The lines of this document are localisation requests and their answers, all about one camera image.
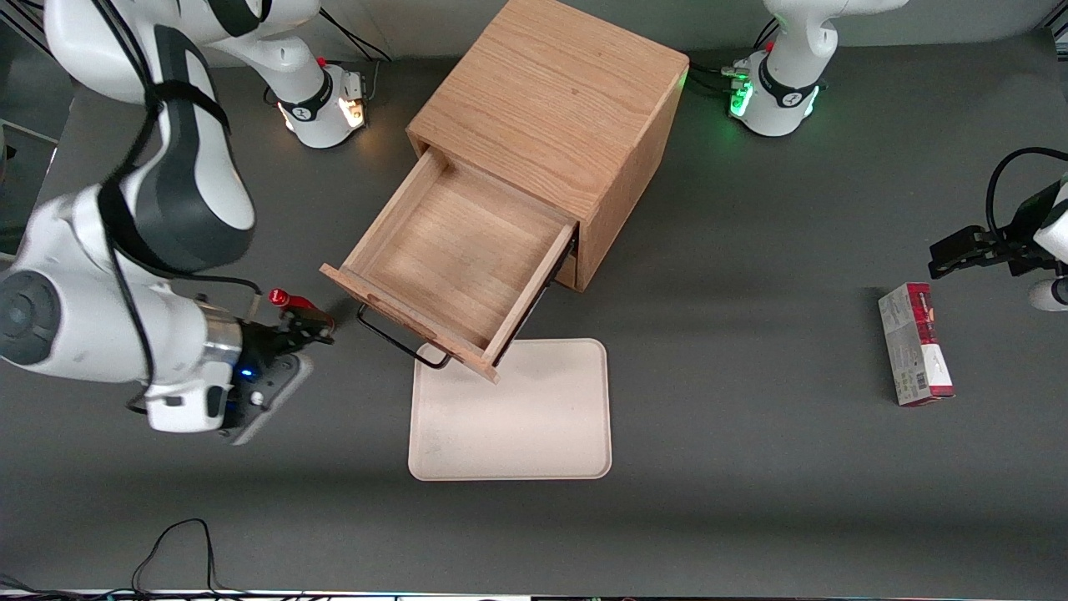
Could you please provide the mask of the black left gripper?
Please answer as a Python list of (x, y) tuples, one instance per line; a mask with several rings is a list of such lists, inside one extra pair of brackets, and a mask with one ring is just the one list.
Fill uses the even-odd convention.
[(1035, 270), (1053, 270), (1063, 275), (1065, 260), (1056, 259), (1034, 240), (1054, 209), (1058, 194), (1061, 184), (1051, 184), (1021, 203), (1010, 224), (1000, 228), (1009, 250), (998, 241), (998, 231), (991, 233), (980, 225), (972, 225), (971, 235), (946, 236), (930, 246), (930, 278), (941, 279), (969, 264), (989, 267), (1007, 262), (1010, 276), (1023, 276)]

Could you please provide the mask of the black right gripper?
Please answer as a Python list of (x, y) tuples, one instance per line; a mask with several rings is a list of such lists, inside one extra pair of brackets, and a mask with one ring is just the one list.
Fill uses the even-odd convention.
[(305, 345), (333, 345), (329, 315), (318, 309), (289, 307), (281, 311), (281, 325), (238, 321), (241, 349), (237, 359), (237, 381), (254, 381), (279, 355), (290, 353), (293, 332), (304, 332)]

